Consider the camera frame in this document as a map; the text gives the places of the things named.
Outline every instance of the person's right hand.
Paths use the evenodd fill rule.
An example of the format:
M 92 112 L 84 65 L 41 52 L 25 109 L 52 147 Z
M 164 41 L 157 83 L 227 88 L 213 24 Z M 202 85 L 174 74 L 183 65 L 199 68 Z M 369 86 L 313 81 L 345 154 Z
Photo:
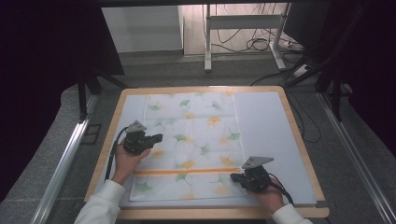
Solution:
M 276 179 L 271 178 L 271 180 L 273 183 L 280 186 L 280 183 Z M 283 203 L 282 193 L 271 186 L 267 190 L 260 193 L 253 192 L 251 190 L 247 190 L 247 193 L 255 196 L 262 206 L 271 214 L 285 205 Z

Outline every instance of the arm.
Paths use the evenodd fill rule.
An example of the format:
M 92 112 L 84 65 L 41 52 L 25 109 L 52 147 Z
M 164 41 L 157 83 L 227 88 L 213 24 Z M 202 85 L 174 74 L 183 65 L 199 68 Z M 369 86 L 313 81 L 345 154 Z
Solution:
M 91 196 L 79 212 L 75 223 L 115 223 L 120 211 L 120 198 L 125 191 L 123 184 L 149 152 L 150 150 L 145 150 L 141 155 L 133 156 L 122 145 L 118 145 L 113 178 L 107 180 L 100 191 Z
M 277 180 L 272 179 L 272 181 L 279 185 Z M 312 224 L 311 221 L 303 218 L 292 204 L 283 204 L 282 193 L 273 187 L 269 187 L 261 193 L 255 193 L 249 190 L 247 193 L 259 200 L 265 210 L 273 215 L 276 224 Z

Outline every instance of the person's left hand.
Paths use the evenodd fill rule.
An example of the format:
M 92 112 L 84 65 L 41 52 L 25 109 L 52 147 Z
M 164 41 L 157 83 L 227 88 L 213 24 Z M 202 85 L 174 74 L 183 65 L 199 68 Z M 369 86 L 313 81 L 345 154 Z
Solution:
M 112 178 L 114 182 L 120 185 L 125 183 L 126 179 L 134 172 L 140 161 L 150 153 L 150 149 L 146 149 L 140 155 L 132 155 L 123 149 L 124 140 L 117 146 L 115 154 L 116 172 Z

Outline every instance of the white sweater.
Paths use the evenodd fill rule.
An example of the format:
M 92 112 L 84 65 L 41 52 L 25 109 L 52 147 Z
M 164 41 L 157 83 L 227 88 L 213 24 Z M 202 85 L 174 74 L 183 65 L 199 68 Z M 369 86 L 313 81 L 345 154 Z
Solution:
M 115 223 L 119 214 L 119 202 L 125 188 L 116 182 L 107 180 L 102 189 L 92 195 L 81 209 L 75 223 Z M 295 210 L 292 204 L 287 204 L 273 214 L 276 224 L 312 224 Z

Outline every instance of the yellow stripe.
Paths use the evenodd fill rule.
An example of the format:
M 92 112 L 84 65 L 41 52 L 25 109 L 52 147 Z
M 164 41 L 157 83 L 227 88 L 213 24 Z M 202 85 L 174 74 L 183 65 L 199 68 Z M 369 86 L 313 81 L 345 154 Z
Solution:
M 239 168 L 204 169 L 204 170 L 161 170 L 135 171 L 135 175 L 180 175 L 190 173 L 238 173 Z

